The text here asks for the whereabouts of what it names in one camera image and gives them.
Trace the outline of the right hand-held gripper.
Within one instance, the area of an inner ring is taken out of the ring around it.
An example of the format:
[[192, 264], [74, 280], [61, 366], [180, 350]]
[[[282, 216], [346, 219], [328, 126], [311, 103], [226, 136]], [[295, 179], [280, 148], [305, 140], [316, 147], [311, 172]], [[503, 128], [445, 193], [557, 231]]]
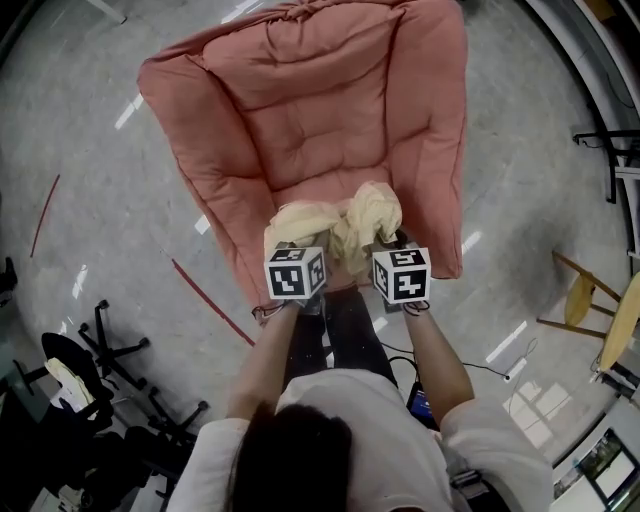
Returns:
[[371, 249], [371, 281], [387, 313], [399, 312], [407, 304], [426, 303], [430, 294], [428, 249], [402, 230], [395, 236], [394, 241], [384, 242], [378, 234]]

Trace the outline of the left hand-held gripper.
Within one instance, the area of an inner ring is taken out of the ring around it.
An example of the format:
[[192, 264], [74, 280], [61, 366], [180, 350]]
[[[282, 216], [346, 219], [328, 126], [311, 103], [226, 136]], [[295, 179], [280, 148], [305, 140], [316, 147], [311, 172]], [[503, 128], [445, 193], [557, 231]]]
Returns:
[[281, 242], [264, 263], [269, 298], [273, 306], [264, 315], [274, 315], [287, 303], [297, 303], [305, 315], [319, 315], [327, 270], [322, 247], [298, 247]]

